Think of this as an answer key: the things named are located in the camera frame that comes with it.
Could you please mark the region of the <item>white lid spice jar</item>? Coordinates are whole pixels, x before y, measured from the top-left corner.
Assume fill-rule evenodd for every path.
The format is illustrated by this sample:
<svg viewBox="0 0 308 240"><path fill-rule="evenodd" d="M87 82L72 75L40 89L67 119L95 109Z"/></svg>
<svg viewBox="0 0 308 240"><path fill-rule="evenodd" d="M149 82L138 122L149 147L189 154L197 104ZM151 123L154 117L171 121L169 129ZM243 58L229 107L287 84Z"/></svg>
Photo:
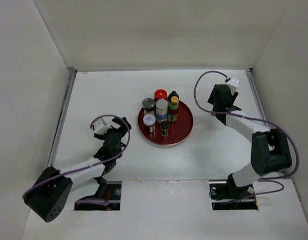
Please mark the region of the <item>white lid spice jar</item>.
<svg viewBox="0 0 308 240"><path fill-rule="evenodd" d="M156 126L156 118L153 114L146 114L143 117L143 124L148 133L153 133Z"/></svg>

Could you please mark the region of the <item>small dark pepper jar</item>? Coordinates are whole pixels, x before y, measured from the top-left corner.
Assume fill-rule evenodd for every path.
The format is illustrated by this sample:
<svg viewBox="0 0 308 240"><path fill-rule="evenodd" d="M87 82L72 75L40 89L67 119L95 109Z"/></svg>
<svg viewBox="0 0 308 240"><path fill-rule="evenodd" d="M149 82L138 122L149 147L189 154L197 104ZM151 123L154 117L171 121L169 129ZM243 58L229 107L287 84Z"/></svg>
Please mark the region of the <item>small dark pepper jar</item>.
<svg viewBox="0 0 308 240"><path fill-rule="evenodd" d="M162 137L166 137L168 135L169 126L170 124L167 120L161 122L160 127Z"/></svg>

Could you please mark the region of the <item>silver lid blue label jar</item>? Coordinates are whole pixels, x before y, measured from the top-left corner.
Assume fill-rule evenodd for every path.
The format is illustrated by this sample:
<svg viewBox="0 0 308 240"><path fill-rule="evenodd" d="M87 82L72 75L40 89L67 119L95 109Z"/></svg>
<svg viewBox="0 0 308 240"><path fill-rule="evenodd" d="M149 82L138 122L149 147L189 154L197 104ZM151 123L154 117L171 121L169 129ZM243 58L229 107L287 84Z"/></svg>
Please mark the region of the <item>silver lid blue label jar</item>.
<svg viewBox="0 0 308 240"><path fill-rule="evenodd" d="M167 119L168 102L165 99L156 101L156 121L161 123Z"/></svg>

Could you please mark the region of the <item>red lid sauce jar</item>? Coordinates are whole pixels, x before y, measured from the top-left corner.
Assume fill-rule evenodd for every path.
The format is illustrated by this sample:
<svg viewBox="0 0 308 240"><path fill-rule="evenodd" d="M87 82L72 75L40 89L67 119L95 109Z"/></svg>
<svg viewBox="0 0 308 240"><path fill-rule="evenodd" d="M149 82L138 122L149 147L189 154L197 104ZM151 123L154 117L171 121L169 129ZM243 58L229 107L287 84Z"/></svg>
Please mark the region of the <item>red lid sauce jar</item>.
<svg viewBox="0 0 308 240"><path fill-rule="evenodd" d="M154 100L167 100L168 99L168 93L164 89L158 89L154 92Z"/></svg>

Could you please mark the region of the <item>white bottle black cap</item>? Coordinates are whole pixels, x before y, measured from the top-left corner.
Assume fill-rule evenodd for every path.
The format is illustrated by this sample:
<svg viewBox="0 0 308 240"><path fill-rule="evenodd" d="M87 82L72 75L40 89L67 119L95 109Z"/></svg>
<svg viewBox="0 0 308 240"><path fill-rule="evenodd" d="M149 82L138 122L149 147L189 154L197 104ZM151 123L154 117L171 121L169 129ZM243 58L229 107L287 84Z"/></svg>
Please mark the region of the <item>white bottle black cap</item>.
<svg viewBox="0 0 308 240"><path fill-rule="evenodd" d="M168 98L171 99L172 97L177 97L177 98L179 98L179 95L177 94L176 91L172 91L172 92L168 95Z"/></svg>

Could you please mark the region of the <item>red sauce bottle green label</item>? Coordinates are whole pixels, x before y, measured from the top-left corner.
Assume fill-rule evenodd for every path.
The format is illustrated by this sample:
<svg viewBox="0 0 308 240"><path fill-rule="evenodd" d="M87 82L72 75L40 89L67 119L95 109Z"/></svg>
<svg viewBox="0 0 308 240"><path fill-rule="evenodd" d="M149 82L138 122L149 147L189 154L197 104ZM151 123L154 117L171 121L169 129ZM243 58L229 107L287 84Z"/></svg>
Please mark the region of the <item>red sauce bottle green label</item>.
<svg viewBox="0 0 308 240"><path fill-rule="evenodd" d="M167 120L171 123L177 120L178 106L179 106L179 98L177 96L171 97L167 115Z"/></svg>

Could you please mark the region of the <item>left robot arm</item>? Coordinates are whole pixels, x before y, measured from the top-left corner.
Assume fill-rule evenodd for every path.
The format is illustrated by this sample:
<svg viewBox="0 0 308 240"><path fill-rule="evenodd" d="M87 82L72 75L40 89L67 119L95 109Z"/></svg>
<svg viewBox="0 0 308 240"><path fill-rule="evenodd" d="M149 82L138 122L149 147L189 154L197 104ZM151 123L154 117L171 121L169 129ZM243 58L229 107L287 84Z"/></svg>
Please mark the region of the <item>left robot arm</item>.
<svg viewBox="0 0 308 240"><path fill-rule="evenodd" d="M110 114L115 125L108 125L106 117L101 115L90 124L93 136L102 141L101 148L90 159L67 169L47 167L23 194L24 203L45 222L59 216L72 188L90 179L99 180L111 172L129 145L122 142L125 136L131 136L132 127L127 118Z"/></svg>

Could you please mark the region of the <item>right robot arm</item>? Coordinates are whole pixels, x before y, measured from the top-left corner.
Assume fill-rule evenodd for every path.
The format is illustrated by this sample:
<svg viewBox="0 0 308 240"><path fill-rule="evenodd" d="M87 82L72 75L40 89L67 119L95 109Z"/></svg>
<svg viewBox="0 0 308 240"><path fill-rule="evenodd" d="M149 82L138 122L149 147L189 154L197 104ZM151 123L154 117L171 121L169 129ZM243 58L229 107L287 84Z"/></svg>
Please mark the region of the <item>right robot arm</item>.
<svg viewBox="0 0 308 240"><path fill-rule="evenodd" d="M225 190L232 198L237 198L244 188L261 177L292 165L287 136L278 128L263 126L257 120L244 116L241 109L234 105L237 95L227 84L216 84L208 99L216 118L251 143L250 163L227 178Z"/></svg>

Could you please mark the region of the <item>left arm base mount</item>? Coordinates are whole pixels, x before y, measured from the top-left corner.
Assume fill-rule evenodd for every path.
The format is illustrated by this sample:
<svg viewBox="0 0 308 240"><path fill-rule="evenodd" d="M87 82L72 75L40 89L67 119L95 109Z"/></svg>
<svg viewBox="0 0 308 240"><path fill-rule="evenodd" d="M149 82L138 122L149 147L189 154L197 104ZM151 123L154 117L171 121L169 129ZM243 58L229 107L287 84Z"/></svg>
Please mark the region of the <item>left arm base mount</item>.
<svg viewBox="0 0 308 240"><path fill-rule="evenodd" d="M74 203L76 211L119 211L122 195L121 181L107 181L95 178L98 189L95 194L85 196Z"/></svg>

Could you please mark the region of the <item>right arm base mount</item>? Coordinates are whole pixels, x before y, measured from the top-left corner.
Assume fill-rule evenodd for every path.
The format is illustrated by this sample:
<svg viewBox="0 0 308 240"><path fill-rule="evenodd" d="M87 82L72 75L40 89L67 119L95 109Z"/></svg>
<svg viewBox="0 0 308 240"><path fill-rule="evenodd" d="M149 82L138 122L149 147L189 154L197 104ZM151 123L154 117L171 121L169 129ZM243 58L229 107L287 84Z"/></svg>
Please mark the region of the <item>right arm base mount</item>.
<svg viewBox="0 0 308 240"><path fill-rule="evenodd" d="M209 187L214 211L258 210L256 197L247 198L255 193L253 184L231 190L226 181L211 181Z"/></svg>

